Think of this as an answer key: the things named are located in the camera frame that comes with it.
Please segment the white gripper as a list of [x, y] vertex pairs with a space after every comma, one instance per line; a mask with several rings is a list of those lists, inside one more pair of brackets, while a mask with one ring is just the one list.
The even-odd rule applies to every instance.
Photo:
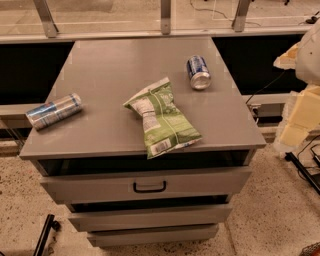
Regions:
[[296, 77], [313, 84], [301, 92], [291, 91], [283, 108], [273, 146], [278, 152], [292, 152], [320, 124], [320, 20], [299, 44], [277, 57], [273, 66], [283, 70], [296, 67]]

